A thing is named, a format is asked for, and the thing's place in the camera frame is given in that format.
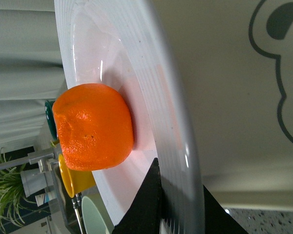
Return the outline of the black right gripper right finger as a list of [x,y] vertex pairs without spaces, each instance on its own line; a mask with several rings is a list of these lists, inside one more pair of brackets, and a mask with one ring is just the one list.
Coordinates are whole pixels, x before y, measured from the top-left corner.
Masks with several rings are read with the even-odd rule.
[[208,189],[205,186],[203,186],[203,188],[205,201],[205,233],[247,234],[248,232],[225,212]]

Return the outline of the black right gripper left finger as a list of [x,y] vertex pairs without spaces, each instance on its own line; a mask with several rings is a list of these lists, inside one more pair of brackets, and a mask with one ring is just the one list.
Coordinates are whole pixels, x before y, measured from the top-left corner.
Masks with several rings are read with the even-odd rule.
[[114,234],[158,234],[161,226],[161,174],[155,158]]

